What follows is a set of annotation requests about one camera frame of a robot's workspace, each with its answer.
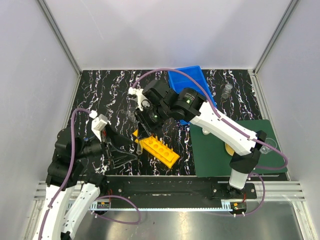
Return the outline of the yellow test tube rack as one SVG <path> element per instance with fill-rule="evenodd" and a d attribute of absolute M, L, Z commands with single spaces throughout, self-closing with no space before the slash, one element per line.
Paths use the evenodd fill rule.
<path fill-rule="evenodd" d="M 138 130 L 132 133 L 136 137 L 135 142 L 140 144 L 143 150 L 146 150 L 153 157 L 162 162 L 169 169 L 176 163 L 180 156 L 174 152 L 172 148 L 169 148 L 162 140 L 157 136 L 150 136 L 142 140 L 138 140 Z"/>

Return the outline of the aluminium frame rail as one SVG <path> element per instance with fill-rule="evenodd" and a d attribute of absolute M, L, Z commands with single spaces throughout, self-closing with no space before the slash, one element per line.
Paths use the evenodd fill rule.
<path fill-rule="evenodd" d="M 63 50 L 66 58 L 68 59 L 69 63 L 71 64 L 74 72 L 77 76 L 80 76 L 82 73 L 81 68 L 79 67 L 74 55 L 71 52 L 71 49 L 69 48 L 47 2 L 45 0 L 35 0 L 35 2 L 40 7 L 41 12 L 43 13 L 46 21 L 48 22 L 53 34 L 55 35 L 61 49 Z"/>

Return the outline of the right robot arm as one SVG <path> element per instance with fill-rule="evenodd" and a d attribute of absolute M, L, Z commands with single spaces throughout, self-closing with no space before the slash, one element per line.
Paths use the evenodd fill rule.
<path fill-rule="evenodd" d="M 128 94 L 135 96 L 137 103 L 134 115 L 139 140 L 156 135 L 168 119 L 189 122 L 208 131 L 234 150 L 229 164 L 228 195 L 236 199 L 244 194 L 247 178 L 259 162 L 258 142 L 265 141 L 265 132 L 242 127 L 190 87 L 177 93 L 166 83 L 153 80 L 142 89 L 130 87 Z"/>

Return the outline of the small clear vial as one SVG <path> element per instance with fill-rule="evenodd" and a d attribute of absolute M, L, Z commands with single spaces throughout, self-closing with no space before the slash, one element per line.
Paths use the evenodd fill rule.
<path fill-rule="evenodd" d="M 230 84 L 230 83 L 227 83 L 225 86 L 224 86 L 224 89 L 222 90 L 222 94 L 221 94 L 221 97 L 223 99 L 228 99 L 230 97 L 230 94 L 232 92 L 232 89 L 233 89 L 233 86 Z"/>

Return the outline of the blue plastic compartment bin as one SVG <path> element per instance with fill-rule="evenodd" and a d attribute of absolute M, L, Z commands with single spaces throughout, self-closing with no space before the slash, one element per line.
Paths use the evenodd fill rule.
<path fill-rule="evenodd" d="M 179 121 L 209 130 L 220 122 L 215 101 L 198 65 L 171 69 L 168 76 L 169 86 L 178 93 L 175 105 L 180 110 Z"/>

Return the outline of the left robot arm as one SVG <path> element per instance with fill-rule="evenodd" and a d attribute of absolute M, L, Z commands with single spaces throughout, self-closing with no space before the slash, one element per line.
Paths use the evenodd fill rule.
<path fill-rule="evenodd" d="M 75 202 L 67 207 L 84 169 L 81 160 L 104 157 L 114 170 L 117 161 L 125 163 L 136 157 L 122 149 L 132 143 L 109 124 L 101 127 L 97 136 L 87 140 L 77 137 L 72 126 L 62 129 L 57 134 L 54 156 L 47 169 L 44 209 L 33 239 L 74 239 L 91 204 L 108 193 L 106 176 L 92 173 L 85 177 Z"/>

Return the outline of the white round cap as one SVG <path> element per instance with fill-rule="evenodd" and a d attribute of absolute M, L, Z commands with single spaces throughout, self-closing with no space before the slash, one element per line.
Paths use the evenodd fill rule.
<path fill-rule="evenodd" d="M 202 133 L 204 135 L 209 135 L 211 132 L 208 129 L 202 128 Z"/>

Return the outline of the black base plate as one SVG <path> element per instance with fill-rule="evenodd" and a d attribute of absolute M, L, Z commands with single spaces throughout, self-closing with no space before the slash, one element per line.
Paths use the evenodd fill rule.
<path fill-rule="evenodd" d="M 109 175 L 105 179 L 106 193 L 131 196 L 201 196 L 217 200 L 256 200 L 253 183 L 243 189 L 232 188 L 226 177 L 196 176 L 124 176 Z"/>

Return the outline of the clear glass beaker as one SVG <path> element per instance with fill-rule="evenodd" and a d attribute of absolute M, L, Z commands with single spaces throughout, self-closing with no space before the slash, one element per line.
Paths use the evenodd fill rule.
<path fill-rule="evenodd" d="M 273 151 L 273 149 L 276 149 L 278 146 L 277 142 L 273 138 L 267 137 L 264 142 L 267 144 L 267 146 L 262 145 L 259 150 L 264 155 L 269 154 Z"/>

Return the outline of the green mat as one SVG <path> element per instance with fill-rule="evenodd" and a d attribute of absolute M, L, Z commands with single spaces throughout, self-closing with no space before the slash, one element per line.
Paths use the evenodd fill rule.
<path fill-rule="evenodd" d="M 272 125 L 267 119 L 238 120 L 237 123 L 254 132 L 264 131 L 266 137 L 276 140 Z M 192 151 L 197 177 L 225 177 L 231 174 L 232 157 L 225 149 L 225 143 L 213 134 L 204 135 L 202 128 L 189 125 Z"/>

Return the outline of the clear round flask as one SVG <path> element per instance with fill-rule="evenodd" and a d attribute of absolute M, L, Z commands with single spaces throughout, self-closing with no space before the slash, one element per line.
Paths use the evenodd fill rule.
<path fill-rule="evenodd" d="M 135 115 L 135 110 L 136 110 L 135 108 L 129 108 L 127 110 L 122 109 L 120 112 L 122 114 L 125 114 L 129 121 L 136 124 L 138 121 Z"/>

